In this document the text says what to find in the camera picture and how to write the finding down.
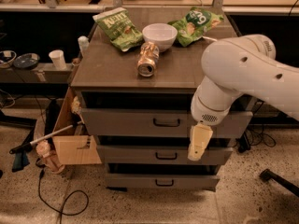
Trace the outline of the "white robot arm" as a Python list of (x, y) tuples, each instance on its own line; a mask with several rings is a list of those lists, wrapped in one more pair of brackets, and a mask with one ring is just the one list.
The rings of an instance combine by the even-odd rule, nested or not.
[(199, 161), (212, 130), (244, 94), (256, 97), (299, 120), (299, 68), (276, 60), (276, 48), (265, 35), (216, 40), (202, 54), (204, 78), (193, 95), (188, 159)]

